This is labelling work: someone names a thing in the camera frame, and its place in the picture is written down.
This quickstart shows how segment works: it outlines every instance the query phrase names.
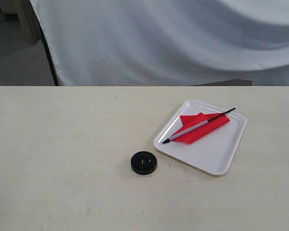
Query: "floor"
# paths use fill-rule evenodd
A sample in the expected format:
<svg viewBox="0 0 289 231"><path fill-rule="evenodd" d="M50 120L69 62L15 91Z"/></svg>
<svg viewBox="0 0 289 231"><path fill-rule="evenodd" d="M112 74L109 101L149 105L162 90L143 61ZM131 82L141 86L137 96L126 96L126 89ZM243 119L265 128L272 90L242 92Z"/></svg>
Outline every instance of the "floor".
<svg viewBox="0 0 289 231"><path fill-rule="evenodd" d="M41 41L30 46L17 15L0 22L0 86L53 86Z"/></svg>

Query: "red napkin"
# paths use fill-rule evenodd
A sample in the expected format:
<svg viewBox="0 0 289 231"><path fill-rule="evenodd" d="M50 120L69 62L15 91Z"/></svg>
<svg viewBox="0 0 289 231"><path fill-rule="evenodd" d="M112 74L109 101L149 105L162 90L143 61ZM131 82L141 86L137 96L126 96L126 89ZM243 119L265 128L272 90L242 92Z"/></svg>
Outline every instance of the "red napkin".
<svg viewBox="0 0 289 231"><path fill-rule="evenodd" d="M215 113L215 114L203 114L199 113L198 115L181 115L180 119L182 121L183 127L180 128L176 133L181 132L185 129L190 128L191 126L194 126L198 123L201 123L202 121L211 119L220 113ZM179 142L185 142L185 143L193 143L196 140L200 139L201 137L209 134L210 132L214 131L215 129L219 128L220 126L228 123L230 119L226 116L223 115L193 131L188 132L187 134L184 134L176 139L174 141L179 141Z"/></svg>

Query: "plastic tray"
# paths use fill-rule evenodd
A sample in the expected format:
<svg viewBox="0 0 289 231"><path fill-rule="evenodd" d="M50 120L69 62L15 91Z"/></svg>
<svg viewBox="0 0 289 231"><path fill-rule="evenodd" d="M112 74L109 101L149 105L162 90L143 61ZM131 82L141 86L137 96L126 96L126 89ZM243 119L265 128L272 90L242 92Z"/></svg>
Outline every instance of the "plastic tray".
<svg viewBox="0 0 289 231"><path fill-rule="evenodd" d="M210 114L224 111L226 109L197 100L186 101L156 136L154 147L209 174L215 176L225 174L231 165L247 123L247 119L243 115L235 112L229 113L227 117L230 119L230 122L192 144L175 141L162 144L166 138L182 127L181 115L197 115L200 112Z"/></svg>

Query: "white table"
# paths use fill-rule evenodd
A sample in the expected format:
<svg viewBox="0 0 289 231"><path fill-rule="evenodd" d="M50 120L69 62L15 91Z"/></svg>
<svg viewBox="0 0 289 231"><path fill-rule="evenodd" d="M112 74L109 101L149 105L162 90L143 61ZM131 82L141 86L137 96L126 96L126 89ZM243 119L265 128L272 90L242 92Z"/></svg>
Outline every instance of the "white table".
<svg viewBox="0 0 289 231"><path fill-rule="evenodd" d="M224 176L153 147L187 99L248 119ZM0 231L69 230L289 231L289 87L0 87Z"/></svg>

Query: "white fabric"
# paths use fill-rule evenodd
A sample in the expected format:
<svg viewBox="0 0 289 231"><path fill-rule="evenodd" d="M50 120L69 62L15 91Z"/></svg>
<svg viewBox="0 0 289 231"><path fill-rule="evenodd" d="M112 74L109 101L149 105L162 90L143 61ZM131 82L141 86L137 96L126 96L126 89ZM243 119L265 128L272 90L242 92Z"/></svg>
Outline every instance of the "white fabric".
<svg viewBox="0 0 289 231"><path fill-rule="evenodd" d="M289 0L31 0L64 85L289 85Z"/></svg>

